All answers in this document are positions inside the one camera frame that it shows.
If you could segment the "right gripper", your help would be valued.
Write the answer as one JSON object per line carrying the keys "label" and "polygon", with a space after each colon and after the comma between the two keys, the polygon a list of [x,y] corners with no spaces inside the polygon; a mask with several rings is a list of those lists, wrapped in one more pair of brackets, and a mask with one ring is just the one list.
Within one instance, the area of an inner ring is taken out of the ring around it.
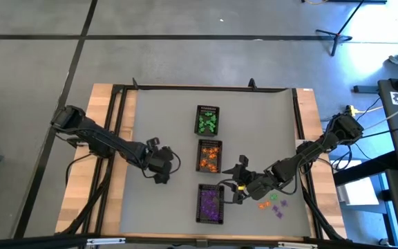
{"label": "right gripper", "polygon": [[245,193],[247,186],[257,178],[261,177],[260,173],[247,170],[248,162],[249,159],[245,155],[240,155],[238,164],[231,169],[222,171],[223,174],[233,174],[232,179],[236,184],[225,182],[225,185],[234,192],[233,202],[236,204],[243,203],[243,199],[248,197],[248,194]]}

